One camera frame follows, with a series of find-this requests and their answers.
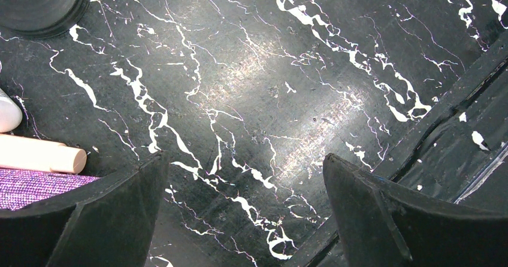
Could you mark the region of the pink microphone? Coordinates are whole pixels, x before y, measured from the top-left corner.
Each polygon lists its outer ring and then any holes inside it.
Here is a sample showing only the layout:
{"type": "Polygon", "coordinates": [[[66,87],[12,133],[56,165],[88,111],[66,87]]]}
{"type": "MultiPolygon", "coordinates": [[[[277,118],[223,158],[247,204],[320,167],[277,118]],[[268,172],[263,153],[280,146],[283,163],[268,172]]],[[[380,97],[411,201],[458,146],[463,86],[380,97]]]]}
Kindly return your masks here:
{"type": "Polygon", "coordinates": [[[60,142],[1,135],[1,167],[79,174],[87,162],[83,149],[60,142]]]}

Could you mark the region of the purple glitter microphone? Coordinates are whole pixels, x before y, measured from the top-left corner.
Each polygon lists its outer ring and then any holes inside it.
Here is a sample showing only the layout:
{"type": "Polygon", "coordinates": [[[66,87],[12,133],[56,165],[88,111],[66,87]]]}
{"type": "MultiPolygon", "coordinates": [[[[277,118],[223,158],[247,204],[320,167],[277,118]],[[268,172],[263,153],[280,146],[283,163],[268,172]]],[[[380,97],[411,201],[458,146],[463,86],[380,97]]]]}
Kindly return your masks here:
{"type": "Polygon", "coordinates": [[[92,176],[2,168],[1,209],[19,210],[96,180],[92,176]]]}

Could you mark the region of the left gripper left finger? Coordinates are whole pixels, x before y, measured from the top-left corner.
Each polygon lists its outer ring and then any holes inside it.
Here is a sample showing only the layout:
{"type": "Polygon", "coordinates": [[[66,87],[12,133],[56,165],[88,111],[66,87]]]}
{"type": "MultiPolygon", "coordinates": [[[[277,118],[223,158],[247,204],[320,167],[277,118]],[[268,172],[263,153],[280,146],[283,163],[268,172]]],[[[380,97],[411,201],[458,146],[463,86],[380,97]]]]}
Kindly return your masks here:
{"type": "Polygon", "coordinates": [[[143,266],[168,175],[166,153],[69,192],[1,211],[2,266],[143,266]]]}

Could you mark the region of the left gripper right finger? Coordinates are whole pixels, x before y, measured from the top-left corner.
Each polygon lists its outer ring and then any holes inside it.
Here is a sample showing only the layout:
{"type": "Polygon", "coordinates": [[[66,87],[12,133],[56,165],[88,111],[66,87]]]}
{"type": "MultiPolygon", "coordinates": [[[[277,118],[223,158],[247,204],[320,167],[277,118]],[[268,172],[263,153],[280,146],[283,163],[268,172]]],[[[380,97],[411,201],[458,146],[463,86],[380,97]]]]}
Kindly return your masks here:
{"type": "Polygon", "coordinates": [[[323,179],[349,266],[506,266],[507,216],[408,189],[330,153],[323,179]]]}

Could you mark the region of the black round-base microphone stand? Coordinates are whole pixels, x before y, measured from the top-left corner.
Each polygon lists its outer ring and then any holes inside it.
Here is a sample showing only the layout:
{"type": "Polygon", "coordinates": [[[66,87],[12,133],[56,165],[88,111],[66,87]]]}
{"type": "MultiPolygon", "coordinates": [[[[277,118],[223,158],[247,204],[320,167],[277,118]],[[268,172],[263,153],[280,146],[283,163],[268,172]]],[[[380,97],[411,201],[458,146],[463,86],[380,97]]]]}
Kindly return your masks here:
{"type": "Polygon", "coordinates": [[[1,0],[1,31],[25,38],[50,38],[68,31],[90,0],[1,0]]]}

